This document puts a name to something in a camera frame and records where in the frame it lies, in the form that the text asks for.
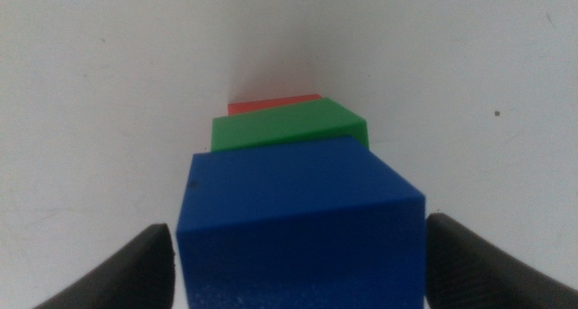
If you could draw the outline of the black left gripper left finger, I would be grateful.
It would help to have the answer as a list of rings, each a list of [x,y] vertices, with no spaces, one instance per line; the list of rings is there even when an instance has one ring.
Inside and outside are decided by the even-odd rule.
[[[169,228],[153,224],[118,252],[38,306],[43,309],[168,309],[175,254]]]

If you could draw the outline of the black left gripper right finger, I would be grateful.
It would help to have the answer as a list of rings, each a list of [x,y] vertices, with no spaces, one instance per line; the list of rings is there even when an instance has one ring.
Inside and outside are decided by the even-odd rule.
[[[427,303],[448,309],[577,309],[577,291],[443,213],[426,220]]]

